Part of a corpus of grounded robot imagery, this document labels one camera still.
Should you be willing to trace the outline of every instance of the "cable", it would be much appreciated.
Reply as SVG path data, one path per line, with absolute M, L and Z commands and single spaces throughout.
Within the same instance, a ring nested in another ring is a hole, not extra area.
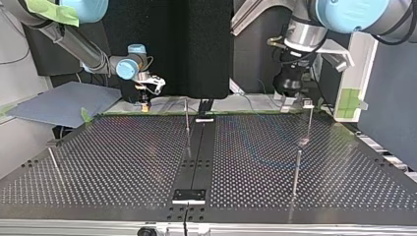
M 378 42 L 388 45 L 388 46 L 396 46 L 396 45 L 400 45 L 404 42 L 407 42 L 408 39 L 411 38 L 411 36 L 413 35 L 414 31 L 416 30 L 417 27 L 417 0 L 411 0 L 411 4 L 410 7 L 412 7 L 412 12 L 413 12 L 413 17 L 411 19 L 411 24 L 410 24 L 410 29 L 408 30 L 408 33 L 404 36 L 404 38 L 400 41 L 397 42 L 391 42 L 391 41 L 386 41 L 382 38 L 380 38 L 377 35 L 372 34 L 372 37 L 374 39 L 376 39 Z
M 185 210 L 184 222 L 183 222 L 183 226 L 184 226 L 184 236 L 188 236 L 188 228 L 187 228 L 188 206 L 189 206 L 189 205 L 187 205 L 187 210 Z
M 334 111 L 333 111 L 333 110 L 331 110 L 331 108 L 329 107 L 329 106 L 330 106 L 330 103 L 328 103 L 328 102 L 326 101 L 325 94 L 323 93 L 322 88 L 320 87 L 320 83 L 319 83 L 319 81 L 317 80 L 317 77 L 316 77 L 316 71 L 315 71 L 315 69 L 314 69 L 314 67 L 313 67 L 313 66 L 311 67 L 311 69 L 312 69 L 312 74 L 313 74 L 313 80 L 314 80 L 314 81 L 316 82 L 316 84 L 317 84 L 317 88 L 319 89 L 320 95 L 322 96 L 323 100 L 325 101 L 326 105 L 328 106 L 328 110 L 330 111 L 331 115 L 334 117 Z
M 82 84 L 83 82 L 81 81 L 80 75 L 78 73 L 76 73 L 77 79 L 79 80 L 80 84 Z
M 150 66 L 152 65 L 152 63 L 153 63 L 154 58 L 153 58 L 152 56 L 149 56 L 147 59 L 148 59 L 148 60 L 150 59 L 150 62 L 148 63 L 148 65 L 147 65 L 147 66 L 145 66 L 145 67 L 142 69 L 142 71 L 147 71 L 147 70 L 149 69 L 149 67 L 150 67 Z
M 101 62 L 100 65 L 98 65 L 96 68 L 91 68 L 92 71 L 97 71 L 101 68 L 105 69 L 106 72 L 106 78 L 105 78 L 105 83 L 104 86 L 108 87 L 108 79 L 111 78 L 111 64 L 110 64 L 110 59 L 108 58 L 107 54 L 101 50 L 101 48 L 99 48 L 97 46 L 97 44 L 95 44 L 94 42 L 90 41 L 90 43 L 92 45 L 95 46 L 95 48 L 97 48 L 98 51 L 100 51 L 101 54 Z
M 15 64 L 17 62 L 21 62 L 21 61 L 25 60 L 26 58 L 28 58 L 29 54 L 30 54 L 30 49 L 28 48 L 27 53 L 22 58 L 19 58 L 19 59 L 14 60 L 14 61 L 9 61 L 9 62 L 0 62 L 0 66 L 10 65 L 10 64 Z
M 13 24 L 13 21 L 9 18 L 9 16 L 7 16 L 7 14 L 3 11 L 3 9 L 1 9 L 0 8 L 0 13 L 1 13 L 1 15 L 3 16 L 3 18 L 7 21 L 7 24 L 10 26 L 10 27 L 12 27 L 12 29 L 13 30 L 15 30 L 21 37 L 23 37 L 23 38 L 26 38 L 25 37 L 25 34 L 24 33 L 22 33 L 16 26 L 15 26 L 15 24 Z M 4 66 L 4 65 L 10 65 L 10 64 L 14 64 L 14 63 L 17 63 L 17 62 L 21 62 L 21 61 L 23 61 L 23 60 L 25 60 L 28 56 L 30 55 L 30 49 L 28 48 L 28 50 L 27 50 L 27 52 L 26 52 L 26 54 L 23 56 L 23 57 L 21 57 L 21 58 L 19 58 L 19 59 L 16 59 L 16 60 L 13 60 L 13 61 L 9 61 L 9 62 L 0 62 L 0 66 Z

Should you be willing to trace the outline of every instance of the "metal bracket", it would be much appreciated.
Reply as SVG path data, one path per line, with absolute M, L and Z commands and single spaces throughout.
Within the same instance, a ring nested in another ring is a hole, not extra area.
M 321 53 L 322 57 L 330 62 L 338 72 L 343 72 L 347 68 L 355 66 L 350 51 L 331 39 L 326 40 L 325 45 L 317 53 Z
M 296 0 L 247 0 L 232 19 L 232 33 L 239 35 L 258 16 L 271 7 L 294 10 Z
M 279 109 L 280 112 L 288 113 L 291 110 L 291 107 L 294 105 L 295 101 L 297 100 L 297 97 L 287 97 L 285 95 L 279 94 L 276 91 L 273 96 L 273 99 L 282 102 L 282 105 Z
M 175 190 L 172 203 L 174 205 L 204 205 L 206 190 Z
M 231 78 L 229 79 L 229 88 L 235 94 L 245 94 L 245 92 L 239 87 L 239 85 L 237 85 L 236 82 L 234 82 Z

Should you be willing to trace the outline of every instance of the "gray panel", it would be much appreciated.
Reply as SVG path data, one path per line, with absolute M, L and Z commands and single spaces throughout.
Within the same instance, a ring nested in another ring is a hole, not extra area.
M 235 0 L 235 9 L 242 3 Z M 273 77 L 280 71 L 280 65 L 272 61 L 273 48 L 267 45 L 267 40 L 281 35 L 290 16 L 291 12 L 283 7 L 268 9 L 235 37 L 233 80 L 245 92 L 264 93 L 259 80 L 264 83 L 267 92 L 273 92 Z
M 165 220 L 187 143 L 181 116 L 100 118 L 55 150 L 59 169 L 36 158 L 3 179 L 0 217 Z
M 85 123 L 82 108 L 93 117 L 121 97 L 120 90 L 69 82 L 19 104 L 8 114 L 42 123 L 78 128 Z
M 204 221 L 417 225 L 417 185 L 326 115 L 315 115 L 304 147 L 304 115 L 216 119 L 214 150 L 199 158 L 212 156 L 211 180 L 204 168 L 196 173 L 195 186 L 209 192 Z
M 415 92 L 417 46 L 380 45 L 369 81 L 359 129 L 417 170 Z

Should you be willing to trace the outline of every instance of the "black backdrop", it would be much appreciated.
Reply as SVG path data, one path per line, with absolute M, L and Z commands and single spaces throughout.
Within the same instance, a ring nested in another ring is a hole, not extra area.
M 222 99 L 229 94 L 232 0 L 112 0 L 103 19 L 112 55 L 142 43 L 163 94 Z M 122 89 L 134 93 L 126 83 Z

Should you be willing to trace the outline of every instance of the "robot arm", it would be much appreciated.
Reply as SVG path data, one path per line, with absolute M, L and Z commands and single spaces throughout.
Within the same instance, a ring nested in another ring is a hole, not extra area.
M 25 0 L 3 0 L 2 2 L 5 9 L 11 12 L 23 24 L 32 29 L 40 30 L 54 43 L 57 43 L 79 59 L 86 71 L 94 74 L 105 74 L 108 77 L 118 75 L 124 80 L 134 81 L 138 85 L 137 89 L 141 95 L 140 103 L 143 106 L 149 106 L 151 95 L 159 95 L 162 87 L 165 86 L 164 79 L 153 77 L 148 72 L 149 60 L 143 45 L 129 46 L 128 56 L 109 58 L 99 47 L 86 39 L 75 28 L 31 13 Z M 57 2 L 69 4 L 72 1 L 58 0 Z M 104 15 L 108 0 L 84 0 L 77 1 L 77 3 L 85 3 L 81 4 L 85 8 L 78 11 L 80 13 L 87 12 L 87 14 L 84 14 L 87 17 L 85 22 L 96 22 L 101 20 L 101 17 Z
M 354 65 L 350 55 L 342 50 L 328 54 L 328 45 L 334 44 L 327 39 L 329 30 L 367 32 L 388 45 L 417 42 L 416 0 L 246 1 L 232 21 L 233 34 L 238 35 L 263 11 L 274 6 L 283 6 L 293 12 L 281 45 L 284 47 L 280 55 L 282 70 L 273 82 L 281 95 L 294 96 L 300 91 L 302 75 L 311 67 L 318 53 L 325 53 L 325 59 L 339 72 Z M 381 36 L 394 41 L 386 41 Z

